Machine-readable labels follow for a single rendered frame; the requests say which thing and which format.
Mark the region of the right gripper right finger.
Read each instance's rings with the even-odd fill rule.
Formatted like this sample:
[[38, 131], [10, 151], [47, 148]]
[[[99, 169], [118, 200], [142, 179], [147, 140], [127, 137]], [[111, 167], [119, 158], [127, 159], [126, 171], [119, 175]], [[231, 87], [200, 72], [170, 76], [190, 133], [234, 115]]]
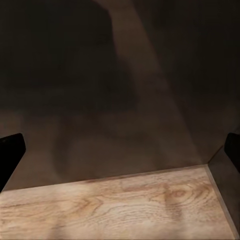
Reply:
[[227, 135], [224, 151], [240, 173], [240, 134], [229, 133]]

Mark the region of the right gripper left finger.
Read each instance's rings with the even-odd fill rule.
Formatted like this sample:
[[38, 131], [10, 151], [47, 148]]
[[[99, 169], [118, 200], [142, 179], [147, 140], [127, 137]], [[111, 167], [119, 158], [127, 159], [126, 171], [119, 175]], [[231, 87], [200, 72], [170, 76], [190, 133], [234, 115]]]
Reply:
[[0, 138], [0, 193], [26, 152], [22, 133]]

